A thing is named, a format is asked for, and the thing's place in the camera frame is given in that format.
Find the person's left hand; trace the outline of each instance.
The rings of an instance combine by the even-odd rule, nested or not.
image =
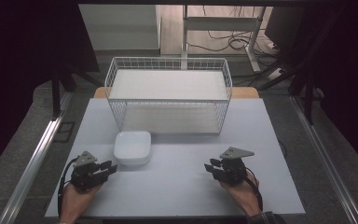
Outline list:
[[[102,186],[103,185],[99,185],[87,192],[79,192],[73,184],[67,184],[63,190],[60,222],[67,224],[75,223],[89,207],[95,193],[97,193]]]

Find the white tabletop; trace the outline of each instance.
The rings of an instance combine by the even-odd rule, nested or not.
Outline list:
[[[91,99],[68,161],[84,150],[114,160],[117,125],[106,99]],[[231,100],[220,135],[152,135],[144,166],[118,166],[85,217],[230,217],[243,215],[204,168],[229,147],[253,151],[242,159],[260,181],[264,211],[305,213],[262,99]],[[70,179],[69,169],[66,179]],[[57,190],[46,212],[56,217]]]

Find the wire mesh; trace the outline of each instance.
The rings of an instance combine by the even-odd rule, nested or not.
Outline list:
[[[220,71],[225,100],[193,99],[115,99],[111,97],[117,71],[134,70]],[[220,133],[232,92],[232,81],[225,59],[205,58],[114,58],[106,80],[105,93],[121,131],[151,133]]]

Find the wire basket rack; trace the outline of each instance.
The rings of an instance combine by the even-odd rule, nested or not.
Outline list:
[[[232,93],[221,58],[114,58],[105,94],[120,131],[220,134]]]

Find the person's right hand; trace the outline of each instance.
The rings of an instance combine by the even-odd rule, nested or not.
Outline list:
[[[254,176],[252,176],[248,172],[248,178],[255,183],[258,183],[258,180],[255,179]],[[262,213],[258,206],[258,200],[255,196],[254,191],[252,190],[252,187],[246,183],[246,181],[243,181],[239,185],[231,186],[227,183],[220,182],[220,186],[222,186],[231,196],[231,198],[234,200],[234,202],[237,204],[237,206],[242,209],[242,211],[246,214],[248,217],[254,217]]]

